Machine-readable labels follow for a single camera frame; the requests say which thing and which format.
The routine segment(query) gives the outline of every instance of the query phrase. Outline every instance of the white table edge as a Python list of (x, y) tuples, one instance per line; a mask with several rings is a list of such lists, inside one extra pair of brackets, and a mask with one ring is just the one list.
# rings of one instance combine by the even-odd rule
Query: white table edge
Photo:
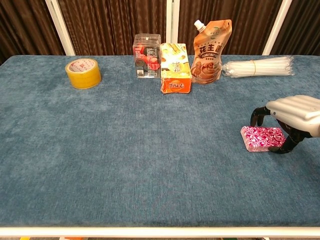
[(0, 227), (0, 237), (320, 238), (320, 227)]

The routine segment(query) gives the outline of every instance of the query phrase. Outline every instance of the robotic hand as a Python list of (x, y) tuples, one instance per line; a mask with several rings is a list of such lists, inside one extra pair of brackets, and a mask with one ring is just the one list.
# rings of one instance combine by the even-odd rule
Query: robotic hand
[(320, 137), (320, 99), (296, 95), (269, 101), (253, 111), (250, 125), (261, 126), (266, 115), (273, 116), (289, 134), (281, 147), (269, 147), (271, 152), (286, 154), (304, 138)]

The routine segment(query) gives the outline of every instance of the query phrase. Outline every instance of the pink tissue pack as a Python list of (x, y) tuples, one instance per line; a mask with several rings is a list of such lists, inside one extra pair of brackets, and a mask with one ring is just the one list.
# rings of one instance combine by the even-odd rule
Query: pink tissue pack
[(241, 135), (249, 152), (267, 152), (268, 147), (281, 147), (286, 140), (279, 127), (244, 126)]

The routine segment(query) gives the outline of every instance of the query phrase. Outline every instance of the yellow packing tape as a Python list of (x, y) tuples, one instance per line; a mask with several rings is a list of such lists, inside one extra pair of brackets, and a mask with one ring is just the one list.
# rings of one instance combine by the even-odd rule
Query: yellow packing tape
[(80, 58), (65, 66), (72, 86), (77, 89), (88, 89), (101, 82), (98, 62), (91, 58)]

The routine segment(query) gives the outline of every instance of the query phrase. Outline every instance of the table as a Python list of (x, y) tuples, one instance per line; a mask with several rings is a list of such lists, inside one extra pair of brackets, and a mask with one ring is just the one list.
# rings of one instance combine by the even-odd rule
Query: table
[(64, 69), (81, 56), (0, 66), (0, 236), (320, 237), (320, 139), (277, 155), (240, 134), (268, 101), (320, 98), (320, 57), (189, 94), (136, 78), (132, 56), (91, 57), (102, 82), (82, 90)]

